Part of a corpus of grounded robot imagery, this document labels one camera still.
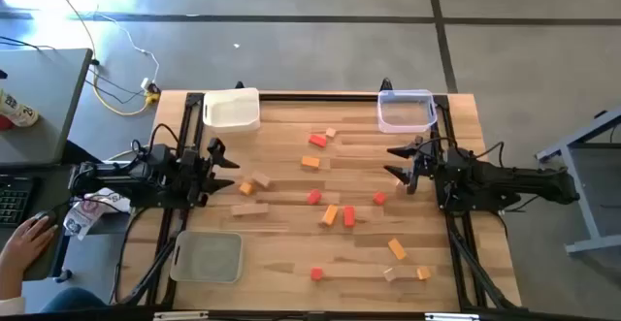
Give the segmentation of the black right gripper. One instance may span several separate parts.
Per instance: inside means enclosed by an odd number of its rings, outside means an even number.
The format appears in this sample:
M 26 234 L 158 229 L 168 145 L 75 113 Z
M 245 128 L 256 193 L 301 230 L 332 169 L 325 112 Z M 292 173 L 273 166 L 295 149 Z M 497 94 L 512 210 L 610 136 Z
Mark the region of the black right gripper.
M 405 146 L 387 148 L 386 151 L 395 156 L 409 159 L 414 156 L 413 166 L 401 168 L 385 165 L 383 169 L 396 177 L 406 188 L 409 195 L 413 195 L 418 187 L 420 177 L 432 178 L 438 164 L 438 154 L 435 152 L 436 139 L 424 140 L 416 136 L 412 142 Z

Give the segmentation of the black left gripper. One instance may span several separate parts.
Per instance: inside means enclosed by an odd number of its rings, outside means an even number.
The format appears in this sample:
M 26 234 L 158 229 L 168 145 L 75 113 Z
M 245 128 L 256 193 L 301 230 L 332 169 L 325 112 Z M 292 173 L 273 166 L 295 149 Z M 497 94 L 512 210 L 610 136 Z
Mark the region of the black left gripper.
M 214 178 L 214 165 L 225 169 L 240 168 L 225 157 L 226 146 L 220 138 L 211 138 L 207 151 L 210 155 L 202 157 L 198 150 L 186 148 L 181 157 L 183 184 L 191 207 L 204 207 L 210 195 L 235 183 L 230 179 Z

